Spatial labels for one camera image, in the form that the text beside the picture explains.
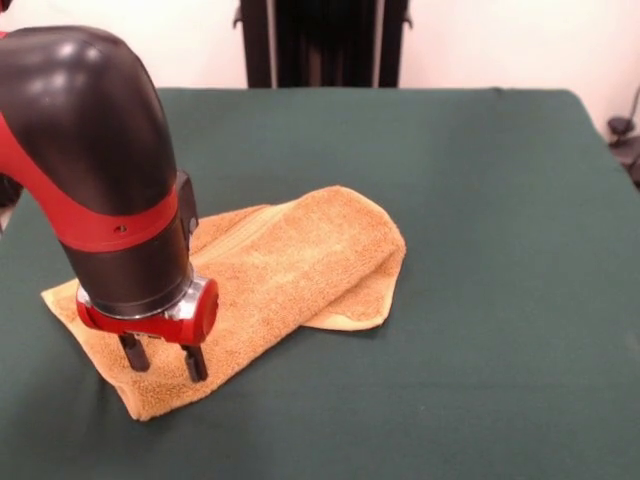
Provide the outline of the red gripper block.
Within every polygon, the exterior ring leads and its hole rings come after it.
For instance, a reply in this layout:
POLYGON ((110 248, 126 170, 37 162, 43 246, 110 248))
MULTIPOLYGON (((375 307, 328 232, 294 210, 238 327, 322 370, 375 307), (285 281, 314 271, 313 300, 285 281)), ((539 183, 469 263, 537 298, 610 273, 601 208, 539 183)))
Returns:
POLYGON ((199 346, 204 342, 216 320, 218 285, 200 275, 194 275, 185 292, 164 310, 132 318, 110 316, 94 307, 88 294, 79 286, 76 307, 82 323, 90 329, 118 336, 131 369, 146 372, 150 363, 139 336, 182 345, 185 364, 193 383, 208 378, 208 370, 199 346))

